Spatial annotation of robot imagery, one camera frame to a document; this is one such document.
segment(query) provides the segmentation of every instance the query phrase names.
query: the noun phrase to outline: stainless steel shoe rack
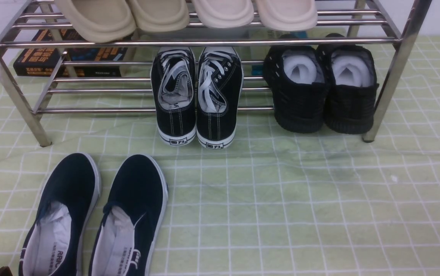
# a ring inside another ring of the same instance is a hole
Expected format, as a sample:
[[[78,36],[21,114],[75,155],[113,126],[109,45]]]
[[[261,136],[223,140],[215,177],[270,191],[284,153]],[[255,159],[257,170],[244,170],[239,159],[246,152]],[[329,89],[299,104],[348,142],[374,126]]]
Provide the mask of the stainless steel shoe rack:
[[[273,39],[273,40],[153,40],[153,41],[118,41],[102,44],[95,44],[86,41],[62,41],[58,30],[72,28],[70,23],[60,23],[58,19],[64,19],[60,13],[53,12],[53,0],[28,0],[13,18],[11,23],[0,35],[0,82],[9,94],[16,108],[29,126],[41,146],[51,145],[51,140],[41,126],[41,116],[44,114],[56,113],[138,113],[155,112],[155,107],[149,108],[48,108],[51,96],[54,94],[102,94],[102,93],[151,93],[151,89],[58,89],[58,84],[75,83],[88,84],[99,82],[105,84],[116,84],[117,82],[150,82],[148,78],[142,77],[77,77],[74,66],[150,66],[151,62],[106,62],[93,61],[81,62],[71,61],[65,49],[67,48],[90,48],[90,47],[143,47],[143,46],[273,46],[273,45],[318,45],[318,44],[392,44],[396,50],[389,71],[382,86],[380,95],[375,106],[374,127],[363,135],[363,140],[367,143],[374,141],[376,133],[382,123],[383,117],[390,104],[399,79],[404,71],[404,67],[409,58],[409,54],[416,42],[416,38],[421,29],[427,11],[430,8],[432,0],[414,0],[409,18],[405,24],[404,31],[401,33],[393,23],[389,14],[385,11],[379,0],[355,0],[354,9],[338,10],[320,10],[318,26],[349,26],[348,36],[345,38],[306,38],[306,39]],[[347,19],[325,19],[326,16],[348,16]],[[372,16],[370,19],[364,19],[363,16]],[[197,14],[190,13],[191,18],[197,18]],[[45,20],[45,23],[31,23],[33,20]],[[377,25],[381,26],[386,34],[385,37],[358,37],[359,26]],[[256,17],[248,26],[262,26],[259,17]],[[192,20],[188,28],[204,28],[202,23]],[[22,30],[41,30],[50,29],[53,34],[53,41],[15,41]],[[9,48],[58,48],[62,53],[62,58],[53,71],[48,84],[37,101],[34,108],[31,108],[23,92],[18,86],[15,78],[3,61],[2,57]],[[243,61],[244,64],[262,64],[262,61]],[[56,73],[61,67],[66,67],[70,77],[56,77]],[[249,76],[246,81],[262,81],[262,77]],[[250,87],[245,88],[248,91],[269,91],[269,88]],[[272,106],[249,106],[240,107],[242,111],[272,110]]]

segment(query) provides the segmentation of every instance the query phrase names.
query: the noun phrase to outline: white shoelace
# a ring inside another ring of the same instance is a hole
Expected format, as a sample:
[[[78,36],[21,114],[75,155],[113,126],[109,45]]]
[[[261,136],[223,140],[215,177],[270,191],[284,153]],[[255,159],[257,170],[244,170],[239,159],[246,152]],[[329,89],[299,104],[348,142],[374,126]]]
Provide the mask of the white shoelace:
[[[223,61],[223,58],[216,57],[216,56],[210,56],[210,54],[215,54],[217,56],[221,56],[223,58],[227,58],[229,60],[229,63],[231,64],[233,62],[232,57],[230,57],[229,54],[221,53],[221,52],[209,52],[204,55],[204,62],[202,64],[203,69],[203,83],[199,86],[198,94],[200,99],[204,99],[204,103],[206,103],[206,110],[205,112],[208,113],[220,113],[221,109],[220,107],[216,107],[213,103],[213,100],[211,99],[211,93],[210,93],[210,85],[213,83],[212,77],[213,73],[218,69],[220,70],[220,76],[218,78],[215,78],[215,82],[218,82],[218,79],[221,79],[222,76],[225,75],[225,71],[228,71],[229,69],[227,67],[223,67],[221,65],[221,61]]]
[[[164,80],[164,84],[167,84],[170,80],[170,78],[172,77],[172,74],[170,74],[170,72],[174,72],[174,70],[170,70],[169,72],[169,61],[172,58],[184,58],[184,56],[188,56],[188,53],[186,53],[183,50],[176,50],[176,51],[167,51],[167,52],[163,52],[162,55],[160,56],[160,60],[162,60],[164,58],[164,56],[167,56],[163,61],[162,61],[162,67],[164,68],[164,73],[165,73],[165,80]],[[185,64],[179,62],[178,64],[176,64],[176,66],[174,66],[174,68],[178,68],[180,66],[186,65],[189,67],[189,60],[187,58],[185,58]]]

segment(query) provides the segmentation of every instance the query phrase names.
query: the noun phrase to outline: brand logo on sole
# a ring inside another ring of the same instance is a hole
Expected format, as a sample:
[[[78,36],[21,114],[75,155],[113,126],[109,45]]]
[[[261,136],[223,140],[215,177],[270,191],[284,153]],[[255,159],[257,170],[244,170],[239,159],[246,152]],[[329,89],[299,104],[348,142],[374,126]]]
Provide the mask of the brand logo on sole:
[[[188,139],[184,138],[182,140],[170,140],[169,142],[172,146],[180,146],[180,145],[186,145],[188,143]]]
[[[206,143],[206,147],[209,149],[223,149],[223,144],[220,145],[211,145],[209,143]]]

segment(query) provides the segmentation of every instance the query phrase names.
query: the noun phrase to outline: black canvas sneaker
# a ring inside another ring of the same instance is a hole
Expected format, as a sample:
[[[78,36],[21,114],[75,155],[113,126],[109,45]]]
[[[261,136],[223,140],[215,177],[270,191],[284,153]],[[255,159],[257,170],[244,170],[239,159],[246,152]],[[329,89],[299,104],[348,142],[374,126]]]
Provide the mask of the black canvas sneaker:
[[[172,146],[186,145],[196,136],[195,67],[189,48],[161,48],[153,60],[150,79],[158,132]]]
[[[282,128],[313,133],[322,127],[324,102],[330,86],[322,59],[312,47],[271,47],[264,60],[262,76],[271,88],[274,117]]]
[[[168,199],[157,162],[134,155],[121,165],[104,206],[90,276],[147,276]]]
[[[331,82],[325,102],[325,124],[338,133],[366,133],[374,123],[378,89],[372,53],[357,45],[320,45],[317,51],[324,56]]]
[[[25,238],[20,276],[81,276],[83,230],[101,193],[97,165],[84,153],[65,157],[49,177]]]
[[[232,143],[244,81],[241,60],[233,47],[206,47],[199,60],[198,139],[206,148]]]

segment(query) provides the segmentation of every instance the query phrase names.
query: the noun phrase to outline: slipper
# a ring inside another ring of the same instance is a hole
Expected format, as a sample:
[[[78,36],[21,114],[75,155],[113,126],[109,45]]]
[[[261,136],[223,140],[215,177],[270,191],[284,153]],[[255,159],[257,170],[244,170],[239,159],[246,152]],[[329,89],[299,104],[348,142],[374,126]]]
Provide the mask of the slipper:
[[[136,24],[144,31],[180,30],[190,22],[184,0],[128,0],[128,3]]]
[[[86,40],[109,42],[136,30],[125,0],[55,0],[55,5]]]
[[[210,28],[235,28],[251,23],[251,0],[192,0],[198,17]]]
[[[317,25],[315,0],[255,0],[262,24],[274,30],[308,30]]]

